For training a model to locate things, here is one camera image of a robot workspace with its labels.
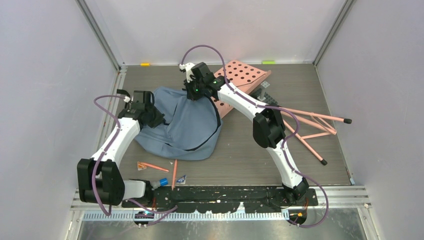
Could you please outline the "blue fabric backpack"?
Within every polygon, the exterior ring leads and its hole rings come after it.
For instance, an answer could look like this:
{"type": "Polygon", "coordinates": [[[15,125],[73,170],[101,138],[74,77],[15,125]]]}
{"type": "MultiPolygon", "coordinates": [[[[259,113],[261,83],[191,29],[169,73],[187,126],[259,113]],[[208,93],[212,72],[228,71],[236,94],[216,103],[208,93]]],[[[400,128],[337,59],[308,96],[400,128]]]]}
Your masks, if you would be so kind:
{"type": "Polygon", "coordinates": [[[158,87],[152,100],[164,119],[155,128],[144,126],[139,133],[132,127],[127,137],[115,142],[122,157],[132,141],[159,157],[185,161],[209,158],[216,146],[223,122],[214,102],[208,97],[197,101],[187,99],[183,90],[158,87]]]}

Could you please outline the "orange pencil short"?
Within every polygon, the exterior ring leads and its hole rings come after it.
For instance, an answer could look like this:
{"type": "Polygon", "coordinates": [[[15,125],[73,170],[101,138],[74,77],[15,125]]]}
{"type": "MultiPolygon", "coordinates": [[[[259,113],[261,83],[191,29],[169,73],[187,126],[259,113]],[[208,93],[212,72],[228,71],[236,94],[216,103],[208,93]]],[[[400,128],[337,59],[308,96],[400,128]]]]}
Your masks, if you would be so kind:
{"type": "Polygon", "coordinates": [[[153,168],[153,169],[163,171],[163,172],[169,172],[168,169],[154,165],[154,164],[150,164],[150,163],[146,163],[146,162],[140,162],[140,164],[143,165],[143,166],[146,166],[146,167],[150,167],[150,168],[153,168]]]}

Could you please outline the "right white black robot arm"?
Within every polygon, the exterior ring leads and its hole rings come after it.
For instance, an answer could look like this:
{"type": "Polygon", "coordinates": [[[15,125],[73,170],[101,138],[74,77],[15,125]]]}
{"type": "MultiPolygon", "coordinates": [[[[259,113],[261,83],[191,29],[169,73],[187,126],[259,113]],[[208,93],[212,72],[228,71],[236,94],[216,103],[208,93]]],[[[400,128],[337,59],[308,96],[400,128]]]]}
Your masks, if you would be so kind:
{"type": "Polygon", "coordinates": [[[180,64],[179,70],[186,74],[183,84],[188,99],[197,101],[202,97],[213,97],[232,106],[252,122],[253,139],[273,159],[287,202],[299,205],[306,197],[309,184],[288,148],[281,109],[252,98],[228,82],[225,74],[215,76],[204,62],[180,64]]]}

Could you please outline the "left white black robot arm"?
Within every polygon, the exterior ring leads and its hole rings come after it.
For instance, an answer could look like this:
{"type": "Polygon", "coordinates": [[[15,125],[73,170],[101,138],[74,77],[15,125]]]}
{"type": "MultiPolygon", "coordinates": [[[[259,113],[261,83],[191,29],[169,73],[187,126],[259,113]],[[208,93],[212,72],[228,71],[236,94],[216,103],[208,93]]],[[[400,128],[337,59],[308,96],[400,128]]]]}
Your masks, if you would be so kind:
{"type": "Polygon", "coordinates": [[[119,166],[130,143],[143,127],[162,125],[164,114],[154,105],[151,91],[136,90],[133,94],[118,89],[115,98],[124,100],[124,109],[111,114],[115,128],[104,144],[90,157],[82,158],[76,167],[79,198],[82,202],[118,206],[134,199],[141,207],[153,202],[153,188],[149,181],[124,180],[119,166]]]}

